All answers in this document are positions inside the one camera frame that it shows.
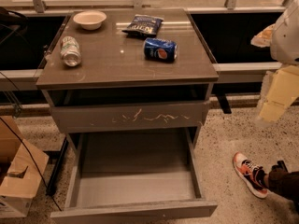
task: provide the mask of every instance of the box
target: box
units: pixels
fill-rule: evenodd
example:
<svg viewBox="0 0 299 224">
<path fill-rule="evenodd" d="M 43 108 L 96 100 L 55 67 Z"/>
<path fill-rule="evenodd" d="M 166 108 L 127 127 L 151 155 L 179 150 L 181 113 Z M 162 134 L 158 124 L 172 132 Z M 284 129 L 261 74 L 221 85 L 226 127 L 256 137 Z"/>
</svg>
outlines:
<svg viewBox="0 0 299 224">
<path fill-rule="evenodd" d="M 48 155 L 23 138 L 12 117 L 0 117 L 0 218 L 26 217 L 37 194 L 41 176 L 25 146 L 43 174 Z"/>
</svg>

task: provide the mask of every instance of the soda can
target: soda can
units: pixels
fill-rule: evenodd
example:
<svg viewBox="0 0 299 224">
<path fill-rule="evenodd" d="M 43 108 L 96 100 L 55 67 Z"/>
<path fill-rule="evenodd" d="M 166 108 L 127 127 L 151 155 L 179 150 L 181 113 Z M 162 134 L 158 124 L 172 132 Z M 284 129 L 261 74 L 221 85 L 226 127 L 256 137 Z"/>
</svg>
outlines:
<svg viewBox="0 0 299 224">
<path fill-rule="evenodd" d="M 158 38 L 147 38 L 144 41 L 144 54 L 149 59 L 173 62 L 177 58 L 177 43 Z"/>
<path fill-rule="evenodd" d="M 81 63 L 81 54 L 78 42 L 72 36 L 66 36 L 61 42 L 61 58 L 68 66 L 76 66 Z"/>
</svg>

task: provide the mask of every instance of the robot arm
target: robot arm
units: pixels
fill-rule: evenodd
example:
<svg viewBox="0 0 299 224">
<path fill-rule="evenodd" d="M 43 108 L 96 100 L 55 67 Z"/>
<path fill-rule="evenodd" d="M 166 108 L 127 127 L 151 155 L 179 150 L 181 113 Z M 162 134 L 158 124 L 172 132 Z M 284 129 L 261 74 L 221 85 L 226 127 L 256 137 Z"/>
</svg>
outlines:
<svg viewBox="0 0 299 224">
<path fill-rule="evenodd" d="M 275 74 L 265 76 L 258 103 L 257 120 L 270 124 L 299 97 L 299 0 L 294 0 L 275 24 L 254 36 L 251 44 L 270 46 L 272 58 L 282 63 Z"/>
</svg>

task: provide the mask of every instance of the snack bag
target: snack bag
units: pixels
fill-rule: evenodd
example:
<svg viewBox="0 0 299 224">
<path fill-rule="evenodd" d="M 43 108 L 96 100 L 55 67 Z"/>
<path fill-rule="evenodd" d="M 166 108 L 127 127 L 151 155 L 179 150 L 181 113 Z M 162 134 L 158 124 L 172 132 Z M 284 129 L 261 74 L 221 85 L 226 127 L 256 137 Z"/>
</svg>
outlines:
<svg viewBox="0 0 299 224">
<path fill-rule="evenodd" d="M 164 19 L 136 14 L 130 25 L 122 31 L 130 35 L 155 37 Z"/>
</svg>

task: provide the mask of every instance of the beige object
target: beige object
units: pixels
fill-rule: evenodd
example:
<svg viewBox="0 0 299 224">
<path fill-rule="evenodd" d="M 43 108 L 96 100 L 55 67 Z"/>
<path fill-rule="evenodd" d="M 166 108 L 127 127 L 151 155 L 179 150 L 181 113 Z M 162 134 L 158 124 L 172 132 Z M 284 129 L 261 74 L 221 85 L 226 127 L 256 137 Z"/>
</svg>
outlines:
<svg viewBox="0 0 299 224">
<path fill-rule="evenodd" d="M 273 75 L 269 91 L 258 118 L 266 122 L 277 121 L 299 97 L 299 67 L 289 65 Z"/>
<path fill-rule="evenodd" d="M 101 11 L 83 11 L 75 15 L 74 22 L 85 30 L 95 30 L 101 27 L 102 22 L 107 18 Z"/>
<path fill-rule="evenodd" d="M 260 33 L 255 35 L 251 39 L 251 45 L 259 47 L 259 48 L 270 47 L 274 25 L 275 24 L 267 26 Z"/>
<path fill-rule="evenodd" d="M 36 164 L 41 172 L 44 173 L 48 163 L 48 155 L 39 150 L 27 140 L 23 139 L 21 133 L 13 121 L 12 117 L 1 117 L 0 120 L 0 150 L 2 182 L 0 184 L 0 218 L 6 217 L 26 217 L 33 198 L 36 196 L 41 176 L 30 157 L 27 149 L 20 139 L 30 150 Z M 7 123 L 15 134 L 4 123 Z M 23 171 L 23 178 L 12 177 L 9 175 L 19 174 Z"/>
</svg>

